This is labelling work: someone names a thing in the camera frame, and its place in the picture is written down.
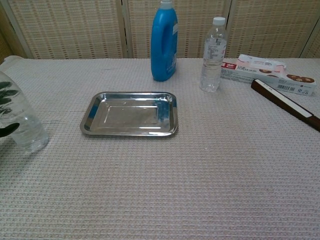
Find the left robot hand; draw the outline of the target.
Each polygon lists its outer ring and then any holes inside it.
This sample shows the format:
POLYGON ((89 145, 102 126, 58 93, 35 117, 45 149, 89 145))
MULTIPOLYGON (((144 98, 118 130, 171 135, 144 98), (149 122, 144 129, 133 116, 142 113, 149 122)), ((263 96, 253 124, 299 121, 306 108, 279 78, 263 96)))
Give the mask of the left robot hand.
MULTIPOLYGON (((6 115, 12 112, 10 107, 4 107, 4 105, 9 104, 12 99, 12 96, 15 96, 19 93, 17 89, 8 89, 13 85, 10 81, 1 81, 0 82, 0 114, 6 115)), ((6 127, 0 129, 0 137, 6 137, 12 134, 19 128, 20 124, 18 122, 11 123, 6 127)))

